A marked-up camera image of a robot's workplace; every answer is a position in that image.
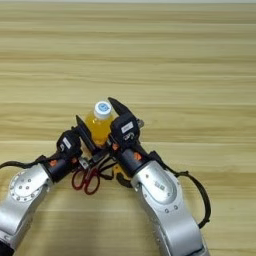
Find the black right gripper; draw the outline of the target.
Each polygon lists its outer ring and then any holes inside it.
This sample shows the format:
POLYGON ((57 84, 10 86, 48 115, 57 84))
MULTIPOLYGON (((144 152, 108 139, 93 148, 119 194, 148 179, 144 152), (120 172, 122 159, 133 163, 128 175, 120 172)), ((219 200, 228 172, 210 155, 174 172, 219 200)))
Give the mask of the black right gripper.
MULTIPOLYGON (((108 101, 119 116, 130 112, 130 109, 117 99, 109 97, 108 101)), ((144 126, 142 119, 137 118, 136 121, 139 128, 144 126)), ((91 153, 92 160, 102 160, 108 154, 108 149, 105 146, 97 146, 95 144, 92 140, 89 128, 79 116, 76 116, 76 122, 76 130, 91 153)), ((149 161, 148 153, 144 150, 139 141, 127 147, 114 142, 111 146, 111 153, 128 177, 133 177, 136 172, 149 161)))

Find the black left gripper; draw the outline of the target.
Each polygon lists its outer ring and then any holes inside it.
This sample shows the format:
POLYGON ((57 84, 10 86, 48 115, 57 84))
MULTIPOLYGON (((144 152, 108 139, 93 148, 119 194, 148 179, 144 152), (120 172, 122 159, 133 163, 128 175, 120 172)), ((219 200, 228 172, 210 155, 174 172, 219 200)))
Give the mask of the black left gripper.
POLYGON ((66 177, 70 172, 77 169, 80 165, 83 169, 89 169, 89 161, 87 158, 80 157, 82 151, 78 150, 75 153, 55 153, 52 160, 47 160, 43 166, 46 168, 51 180, 54 183, 59 182, 66 177))

